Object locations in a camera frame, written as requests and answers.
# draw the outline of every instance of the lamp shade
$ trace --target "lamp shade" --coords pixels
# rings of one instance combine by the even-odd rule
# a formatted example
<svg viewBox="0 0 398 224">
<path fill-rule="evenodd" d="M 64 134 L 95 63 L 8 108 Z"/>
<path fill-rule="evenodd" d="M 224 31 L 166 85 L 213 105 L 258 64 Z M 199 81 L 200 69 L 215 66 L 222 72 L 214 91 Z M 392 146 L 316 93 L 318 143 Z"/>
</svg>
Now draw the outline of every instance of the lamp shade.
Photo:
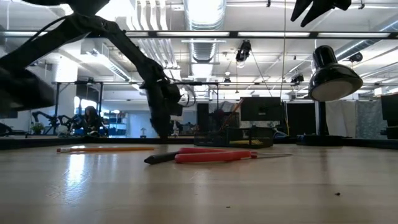
<svg viewBox="0 0 398 224">
<path fill-rule="evenodd" d="M 311 77 L 308 95 L 315 101 L 333 101 L 360 89 L 363 81 L 353 69 L 340 65 L 333 49 L 322 45 L 313 52 L 316 71 Z"/>
</svg>

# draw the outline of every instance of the ventilation duct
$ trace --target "ventilation duct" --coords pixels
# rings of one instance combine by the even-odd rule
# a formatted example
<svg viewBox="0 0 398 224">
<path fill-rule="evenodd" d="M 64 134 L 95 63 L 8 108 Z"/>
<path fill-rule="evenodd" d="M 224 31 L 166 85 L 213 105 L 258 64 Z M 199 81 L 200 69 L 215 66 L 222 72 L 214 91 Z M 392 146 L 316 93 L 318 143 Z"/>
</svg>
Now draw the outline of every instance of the ventilation duct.
<svg viewBox="0 0 398 224">
<path fill-rule="evenodd" d="M 226 0 L 184 0 L 185 21 L 188 30 L 220 30 L 224 25 Z M 217 44 L 190 43 L 190 60 L 194 77 L 209 77 Z"/>
</svg>

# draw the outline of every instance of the robotic arm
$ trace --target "robotic arm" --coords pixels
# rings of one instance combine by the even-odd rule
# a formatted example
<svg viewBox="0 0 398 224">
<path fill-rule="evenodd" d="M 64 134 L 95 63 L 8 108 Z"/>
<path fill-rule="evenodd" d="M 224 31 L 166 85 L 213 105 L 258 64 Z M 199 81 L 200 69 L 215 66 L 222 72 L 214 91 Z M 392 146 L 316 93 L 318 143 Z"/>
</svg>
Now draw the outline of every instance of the robotic arm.
<svg viewBox="0 0 398 224">
<path fill-rule="evenodd" d="M 51 86 L 37 78 L 25 68 L 44 55 L 85 37 L 105 37 L 109 39 L 137 68 L 144 80 L 141 85 L 146 90 L 151 113 L 151 124 L 161 138 L 169 133 L 170 115 L 181 116 L 180 91 L 176 83 L 170 83 L 163 68 L 147 58 L 135 46 L 117 23 L 94 16 L 109 0 L 26 0 L 32 4 L 57 5 L 68 3 L 75 13 L 67 16 L 54 30 L 28 40 L 15 51 L 0 58 L 0 93 L 6 96 L 1 100 L 2 108 L 29 110 L 54 105 Z"/>
</svg>

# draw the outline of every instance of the monitor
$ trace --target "monitor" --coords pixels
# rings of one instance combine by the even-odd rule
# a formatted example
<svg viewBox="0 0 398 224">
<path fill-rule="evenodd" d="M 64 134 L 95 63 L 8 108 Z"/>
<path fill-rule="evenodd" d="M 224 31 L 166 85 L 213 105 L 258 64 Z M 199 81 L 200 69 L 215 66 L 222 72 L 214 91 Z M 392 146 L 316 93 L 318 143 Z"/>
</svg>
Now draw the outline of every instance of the monitor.
<svg viewBox="0 0 398 224">
<path fill-rule="evenodd" d="M 242 97 L 241 121 L 282 121 L 280 97 Z"/>
<path fill-rule="evenodd" d="M 398 94 L 382 95 L 383 120 L 398 121 Z"/>
</svg>

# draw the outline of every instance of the table surface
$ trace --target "table surface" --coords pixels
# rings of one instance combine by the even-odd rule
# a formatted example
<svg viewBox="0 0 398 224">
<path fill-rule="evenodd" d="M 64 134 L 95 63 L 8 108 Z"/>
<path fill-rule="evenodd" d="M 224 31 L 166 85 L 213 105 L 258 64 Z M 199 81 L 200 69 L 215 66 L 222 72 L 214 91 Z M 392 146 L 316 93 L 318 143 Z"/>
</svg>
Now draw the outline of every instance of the table surface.
<svg viewBox="0 0 398 224">
<path fill-rule="evenodd" d="M 150 166 L 152 151 L 56 148 L 0 152 L 1 223 L 398 223 L 398 151 L 275 145 L 261 151 L 293 156 Z"/>
</svg>

